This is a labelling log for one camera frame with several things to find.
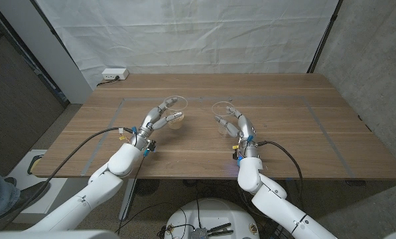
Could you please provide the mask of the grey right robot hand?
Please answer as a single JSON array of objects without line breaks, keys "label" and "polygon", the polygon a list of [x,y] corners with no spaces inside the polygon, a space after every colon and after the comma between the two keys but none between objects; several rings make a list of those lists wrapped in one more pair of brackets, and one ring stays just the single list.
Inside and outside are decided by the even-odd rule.
[{"label": "grey right robot hand", "polygon": [[237,118],[238,127],[223,119],[221,116],[214,116],[215,120],[227,131],[231,137],[238,137],[246,141],[253,141],[256,137],[255,128],[252,122],[239,112],[235,107],[226,106],[228,115]]}]

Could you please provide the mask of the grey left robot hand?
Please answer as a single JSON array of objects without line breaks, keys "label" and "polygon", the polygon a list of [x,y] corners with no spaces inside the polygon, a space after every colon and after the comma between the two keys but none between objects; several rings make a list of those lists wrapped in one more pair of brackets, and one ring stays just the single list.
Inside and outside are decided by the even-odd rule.
[{"label": "grey left robot hand", "polygon": [[167,123],[174,122],[183,116],[182,112],[168,113],[167,116],[163,117],[163,114],[167,110],[171,110],[171,107],[175,103],[181,101],[180,96],[169,96],[159,106],[153,108],[144,118],[142,124],[139,127],[138,132],[135,134],[137,137],[136,141],[146,141],[154,130],[164,127]]}]

